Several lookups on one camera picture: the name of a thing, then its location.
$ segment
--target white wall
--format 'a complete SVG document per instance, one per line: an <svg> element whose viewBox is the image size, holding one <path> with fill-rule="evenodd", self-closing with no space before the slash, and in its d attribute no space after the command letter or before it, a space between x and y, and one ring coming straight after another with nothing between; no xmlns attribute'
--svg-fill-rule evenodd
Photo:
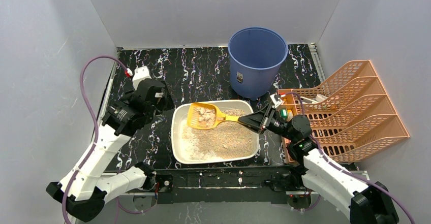
<svg viewBox="0 0 431 224"><path fill-rule="evenodd" d="M79 90L83 64L116 48L90 0L0 0L0 216L3 223L63 223L45 192L90 142ZM98 109L112 68L96 62L85 87Z"/></svg>
<svg viewBox="0 0 431 224"><path fill-rule="evenodd" d="M290 44L316 42L338 0L91 0L116 46L226 45L238 30L269 27Z"/></svg>
<svg viewBox="0 0 431 224"><path fill-rule="evenodd" d="M411 138L363 163L417 223L431 212L431 0L340 0L318 43L327 75L371 59ZM399 210L400 223L409 223Z"/></svg>

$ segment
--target bucket rim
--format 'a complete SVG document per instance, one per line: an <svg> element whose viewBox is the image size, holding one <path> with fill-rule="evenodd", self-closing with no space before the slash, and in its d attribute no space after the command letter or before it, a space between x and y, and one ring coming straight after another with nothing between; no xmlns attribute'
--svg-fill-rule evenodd
<svg viewBox="0 0 431 224"><path fill-rule="evenodd" d="M232 42L232 39L236 36L236 35L238 35L238 34L240 34L240 33L242 33L242 32L244 32L244 31L247 31L247 30L251 30L251 29L258 29L258 30L263 30L263 31L267 31L267 32L270 32L270 33L272 33L273 35L275 35L275 36L277 36L281 41L282 41L282 43L285 45L285 48L286 48L286 51L285 51L285 54L284 54L284 57L283 57L283 59L279 62L279 63L277 63L277 64L275 64L275 65L273 65L273 66L271 66L271 67L267 67L267 68L254 68L254 67L250 67L250 66L247 66L247 65L244 65L244 64L242 64L242 63L240 63L233 55L232 55L232 53L231 53L231 51L230 51L230 43ZM268 29L268 28L265 28L265 27L247 27L247 28L243 28L243 29L241 29L241 30L239 30L239 31L237 31L236 33L234 33L233 35L232 35L232 37L230 38L230 40L229 40L229 43L228 43L228 52L229 52L229 55L230 55L230 57L232 58L232 59L234 59L237 63L239 63L239 64L241 64L241 66L243 66L243 67L246 67L246 68L249 68L249 69L253 69L253 70L268 70L268 69L272 69L272 68L275 68L275 67L277 67L277 66L280 66L281 65L281 63L283 63L285 60L286 60L286 58L287 58L287 54L288 54L288 46L287 46L287 44L286 44L286 41L283 39L283 37L281 36L281 35L279 35L279 34L277 34L276 32L274 32L274 31L272 31L272 30L270 30L270 29Z"/></svg>

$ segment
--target black marble table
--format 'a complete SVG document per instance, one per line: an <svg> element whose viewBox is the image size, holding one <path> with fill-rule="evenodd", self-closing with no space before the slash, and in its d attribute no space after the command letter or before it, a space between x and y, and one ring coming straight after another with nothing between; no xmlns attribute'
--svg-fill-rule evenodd
<svg viewBox="0 0 431 224"><path fill-rule="evenodd" d="M320 84L308 45L289 45L289 54L282 64L270 91L256 101L238 96L229 83L229 53L227 47L123 50L119 59L133 71L147 66L155 79L165 80L175 106L202 101L245 100L254 111L269 103L269 95L278 88L311 88ZM125 91L133 88L130 79L117 67L108 105L112 105ZM155 117L151 124L139 130L124 145L106 172L116 172L144 161L155 169L208 168L283 165L281 138L272 132L260 136L258 153L242 161L185 165L178 162L171 146L171 123L174 110Z"/></svg>

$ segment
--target gray floor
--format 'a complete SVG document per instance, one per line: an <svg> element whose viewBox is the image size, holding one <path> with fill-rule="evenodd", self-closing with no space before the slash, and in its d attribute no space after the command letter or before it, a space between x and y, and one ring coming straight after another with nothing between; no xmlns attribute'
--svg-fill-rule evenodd
<svg viewBox="0 0 431 224"><path fill-rule="evenodd" d="M133 197L121 197L121 203L128 209L134 210ZM150 198L135 201L139 208L146 209L150 205ZM114 223L116 202L109 202L89 224ZM270 203L177 203L171 205L157 205L144 215L132 215L123 211L119 213L117 224L138 223L316 223L316 224L348 224L349 220L328 201L321 201L319 205L304 214L291 211L288 206L280 207Z"/></svg>

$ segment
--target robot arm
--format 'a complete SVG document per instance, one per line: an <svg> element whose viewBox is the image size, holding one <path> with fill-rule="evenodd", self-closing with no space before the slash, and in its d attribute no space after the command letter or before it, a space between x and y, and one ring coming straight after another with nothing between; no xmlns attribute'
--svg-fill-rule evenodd
<svg viewBox="0 0 431 224"><path fill-rule="evenodd" d="M296 115L286 121L276 114L277 108L283 102L280 96L273 94L271 100L271 106L240 117L238 121L256 133L270 130L291 140L288 151L299 166L288 176L290 182L297 183L297 187L302 185L319 193L340 210L351 224L399 222L392 199L388 195L345 174L344 172L348 172L345 168L321 154L318 145L311 138L312 129L306 116ZM387 190L379 182L376 185Z"/></svg>
<svg viewBox="0 0 431 224"><path fill-rule="evenodd" d="M108 164L136 130L150 123L155 115L174 108L166 84L151 79L147 67L137 68L132 81L135 89L126 92L119 101L108 107L99 126L96 147L85 164L78 168L91 150L91 145L60 182L51 182L46 188L55 200L61 202L66 185L73 173L78 171L68 192L66 209L84 222L95 218L105 203L117 196L135 188L151 189L155 184L154 169L142 162L120 174L100 179Z"/></svg>

